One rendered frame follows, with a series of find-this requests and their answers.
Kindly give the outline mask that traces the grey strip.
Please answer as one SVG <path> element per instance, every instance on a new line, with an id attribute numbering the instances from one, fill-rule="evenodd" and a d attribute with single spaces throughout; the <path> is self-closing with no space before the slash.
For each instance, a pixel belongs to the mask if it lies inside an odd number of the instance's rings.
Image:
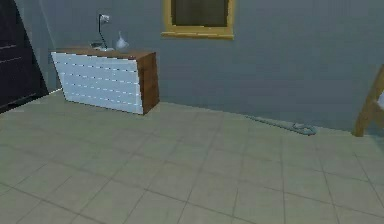
<path id="1" fill-rule="evenodd" d="M 264 123 L 264 124 L 267 124 L 270 126 L 286 129 L 286 130 L 289 130 L 289 131 L 292 131 L 292 132 L 295 132 L 295 133 L 298 133 L 301 135 L 313 136 L 317 133 L 316 128 L 314 126 L 310 126 L 310 125 L 297 124 L 297 123 L 293 123 L 292 125 L 283 125 L 283 124 L 278 124 L 276 122 L 271 122 L 271 121 L 267 121 L 267 120 L 260 119 L 257 117 L 253 117 L 253 116 L 248 116 L 248 119 L 251 119 L 253 121 L 257 121 L 260 123 Z"/>

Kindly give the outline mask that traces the yellow framed window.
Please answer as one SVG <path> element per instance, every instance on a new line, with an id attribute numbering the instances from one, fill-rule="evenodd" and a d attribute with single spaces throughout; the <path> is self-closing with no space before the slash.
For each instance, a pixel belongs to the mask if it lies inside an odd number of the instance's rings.
<path id="1" fill-rule="evenodd" d="M 234 39 L 235 0 L 163 0 L 164 37 Z"/>

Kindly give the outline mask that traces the white and brown dresser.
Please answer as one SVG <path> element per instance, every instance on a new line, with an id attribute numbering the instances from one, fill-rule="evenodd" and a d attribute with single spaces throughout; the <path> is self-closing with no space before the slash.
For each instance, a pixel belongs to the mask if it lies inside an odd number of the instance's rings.
<path id="1" fill-rule="evenodd" d="M 156 53 L 61 48 L 51 52 L 66 100 L 147 114 L 160 102 Z"/>

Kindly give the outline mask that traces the clear glass vase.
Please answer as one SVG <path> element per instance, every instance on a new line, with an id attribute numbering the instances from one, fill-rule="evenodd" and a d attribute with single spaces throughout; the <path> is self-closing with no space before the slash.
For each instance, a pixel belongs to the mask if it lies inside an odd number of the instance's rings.
<path id="1" fill-rule="evenodd" d="M 129 43 L 123 38 L 122 33 L 118 32 L 119 38 L 116 41 L 115 47 L 118 51 L 125 51 L 129 47 Z"/>

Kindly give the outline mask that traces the black desk lamp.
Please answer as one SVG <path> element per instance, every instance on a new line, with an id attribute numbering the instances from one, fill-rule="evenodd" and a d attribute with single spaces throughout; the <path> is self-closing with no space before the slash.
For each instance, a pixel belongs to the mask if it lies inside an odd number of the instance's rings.
<path id="1" fill-rule="evenodd" d="M 109 15 L 101 14 L 101 13 L 98 14 L 98 34 L 101 38 L 101 41 L 91 43 L 90 46 L 93 49 L 99 50 L 99 51 L 104 51 L 104 52 L 113 51 L 113 48 L 110 48 L 107 45 L 106 39 L 105 39 L 105 37 L 103 35 L 103 31 L 102 31 L 103 25 L 108 24 L 109 22 L 110 22 L 110 16 Z"/>

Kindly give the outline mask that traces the dark tall cupboard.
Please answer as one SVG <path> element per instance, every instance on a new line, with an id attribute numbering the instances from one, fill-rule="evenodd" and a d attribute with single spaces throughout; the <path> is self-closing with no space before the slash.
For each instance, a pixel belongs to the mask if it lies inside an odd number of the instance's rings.
<path id="1" fill-rule="evenodd" d="M 14 0 L 0 0 L 0 114 L 48 94 Z"/>

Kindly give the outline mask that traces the wooden bed frame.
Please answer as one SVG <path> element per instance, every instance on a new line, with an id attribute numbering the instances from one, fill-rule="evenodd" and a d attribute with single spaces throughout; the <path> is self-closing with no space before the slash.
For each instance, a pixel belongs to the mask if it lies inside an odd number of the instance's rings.
<path id="1" fill-rule="evenodd" d="M 362 137 L 372 122 L 378 127 L 384 128 L 384 64 L 381 65 L 359 112 L 352 134 Z"/>

